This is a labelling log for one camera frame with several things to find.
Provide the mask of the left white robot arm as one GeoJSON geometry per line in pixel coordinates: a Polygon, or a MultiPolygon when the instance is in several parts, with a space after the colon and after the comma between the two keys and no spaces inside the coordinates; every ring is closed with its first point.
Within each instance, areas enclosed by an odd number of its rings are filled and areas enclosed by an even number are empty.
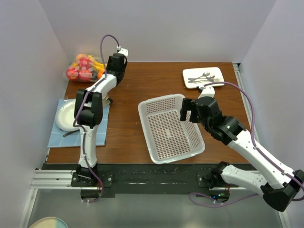
{"type": "Polygon", "coordinates": [[[80,130],[81,146],[73,179],[87,186],[101,185],[95,148],[97,129],[103,118],[103,97],[122,81],[128,63],[127,56],[122,50],[112,54],[100,79],[76,93],[73,126],[80,130]]]}

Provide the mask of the clear zip top bag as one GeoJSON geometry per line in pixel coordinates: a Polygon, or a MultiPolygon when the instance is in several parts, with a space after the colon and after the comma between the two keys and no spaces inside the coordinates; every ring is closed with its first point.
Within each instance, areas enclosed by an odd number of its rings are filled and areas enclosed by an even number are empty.
{"type": "MultiPolygon", "coordinates": [[[[70,66],[79,67],[79,72],[81,70],[89,70],[93,76],[93,80],[89,82],[96,82],[102,77],[103,73],[105,72],[107,62],[103,64],[100,57],[96,57],[90,54],[78,54],[76,55],[74,61],[70,66]]],[[[79,78],[77,80],[70,80],[70,81],[82,82],[79,78]]]]}

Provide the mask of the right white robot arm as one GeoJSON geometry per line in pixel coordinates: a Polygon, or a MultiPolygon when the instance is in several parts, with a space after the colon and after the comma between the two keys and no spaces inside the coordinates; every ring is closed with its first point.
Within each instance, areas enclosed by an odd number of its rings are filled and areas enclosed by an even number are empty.
{"type": "Polygon", "coordinates": [[[263,148],[245,128],[232,116],[223,115],[214,98],[214,91],[207,87],[197,99],[183,98],[180,120],[200,123],[216,140],[242,155],[259,173],[241,170],[227,162],[220,162],[211,171],[212,184],[221,187],[225,183],[237,185],[259,195],[273,209],[283,212],[296,195],[304,188],[304,172],[284,165],[263,148]]]}

